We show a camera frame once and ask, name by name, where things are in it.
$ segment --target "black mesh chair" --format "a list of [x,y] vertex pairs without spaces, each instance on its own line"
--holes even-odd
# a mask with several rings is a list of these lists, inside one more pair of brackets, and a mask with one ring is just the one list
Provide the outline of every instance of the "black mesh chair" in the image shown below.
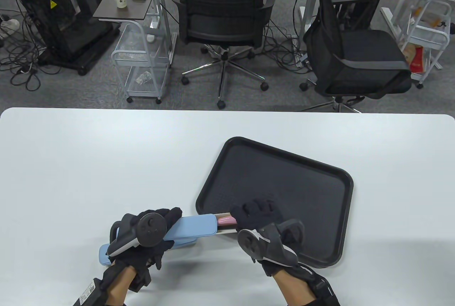
[[[332,106],[340,112],[365,97],[405,93],[411,88],[411,71],[391,35],[379,30],[341,31],[336,8],[367,0],[320,0],[315,21],[304,35],[308,60],[317,77],[315,91],[333,100],[302,111]],[[308,82],[300,85],[306,91]],[[344,102],[345,96],[353,98]]]
[[[215,60],[201,67],[182,73],[182,83],[189,83],[186,75],[221,65],[221,80],[218,89],[218,108],[224,109],[222,100],[224,73],[229,65],[250,74],[262,81],[261,89],[266,91],[265,78],[234,62],[239,54],[251,48],[262,46],[263,29],[269,22],[275,0],[173,0],[178,8],[180,39],[185,43],[201,43],[203,53],[210,52]],[[229,46],[249,46],[249,48],[229,55]]]

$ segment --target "desk surface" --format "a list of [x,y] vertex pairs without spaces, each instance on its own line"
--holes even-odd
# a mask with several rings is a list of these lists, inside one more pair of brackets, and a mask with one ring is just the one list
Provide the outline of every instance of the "desk surface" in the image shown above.
[[118,8],[115,0],[101,0],[93,17],[99,19],[144,20],[151,0],[127,0],[125,8]]
[[[155,207],[195,214],[234,136],[351,174],[343,257],[320,271],[341,305],[455,304],[452,117],[33,108],[0,117],[3,303],[72,305],[102,275],[111,224]],[[151,276],[128,305],[285,305],[228,236],[166,253]]]

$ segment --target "black tray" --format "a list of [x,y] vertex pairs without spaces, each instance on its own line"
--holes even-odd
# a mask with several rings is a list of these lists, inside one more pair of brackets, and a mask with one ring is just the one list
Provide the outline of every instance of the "black tray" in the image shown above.
[[272,199],[285,219],[305,225],[301,261],[323,268],[341,258],[353,187],[351,176],[340,168],[233,137],[224,144],[196,210],[225,213],[255,197]]

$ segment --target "chair base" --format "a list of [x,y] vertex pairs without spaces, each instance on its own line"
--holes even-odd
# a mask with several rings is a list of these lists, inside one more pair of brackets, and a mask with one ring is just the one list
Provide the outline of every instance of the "chair base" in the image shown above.
[[357,109],[354,109],[353,107],[348,106],[346,103],[344,103],[342,97],[335,97],[330,102],[325,102],[325,103],[318,104],[316,106],[311,106],[310,108],[300,110],[299,112],[310,111],[310,110],[324,108],[324,107],[328,107],[328,106],[331,106],[333,108],[333,110],[337,113],[341,112],[341,107],[345,107],[346,109],[348,109],[349,111],[354,112],[354,113],[358,113],[358,114],[362,113],[361,111],[358,111]]
[[248,70],[247,68],[244,68],[243,66],[237,64],[236,62],[233,62],[233,60],[239,54],[242,54],[242,53],[245,53],[247,51],[250,51],[251,50],[250,48],[244,49],[242,51],[236,52],[236,53],[231,54],[231,55],[228,54],[229,53],[228,51],[224,51],[223,53],[218,53],[218,52],[215,51],[215,49],[213,49],[213,47],[211,47],[210,45],[206,45],[206,44],[204,44],[204,47],[201,49],[201,51],[204,53],[205,50],[210,52],[215,57],[215,60],[213,62],[201,65],[200,67],[197,67],[195,69],[183,72],[182,73],[182,84],[183,85],[187,85],[190,82],[188,80],[188,78],[186,77],[186,75],[188,75],[190,73],[193,73],[193,72],[204,70],[206,68],[210,68],[210,67],[212,67],[212,66],[214,66],[216,64],[221,64],[220,84],[219,84],[219,87],[218,87],[218,103],[216,104],[218,109],[224,109],[226,107],[226,103],[223,101],[223,88],[224,88],[224,75],[226,73],[226,67],[228,67],[228,66],[229,67],[233,67],[235,69],[238,69],[238,70],[240,70],[242,72],[245,72],[245,73],[253,76],[254,78],[257,78],[258,80],[260,80],[262,82],[261,85],[260,85],[261,90],[262,91],[268,90],[268,83],[265,81],[264,77],[262,77],[261,75],[258,75],[255,72],[252,72],[252,71]]

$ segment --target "computer case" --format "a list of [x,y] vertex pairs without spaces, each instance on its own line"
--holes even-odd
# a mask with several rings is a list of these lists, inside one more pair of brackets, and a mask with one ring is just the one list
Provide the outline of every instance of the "computer case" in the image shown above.
[[58,62],[74,62],[112,32],[112,23],[93,18],[101,0],[21,0]]

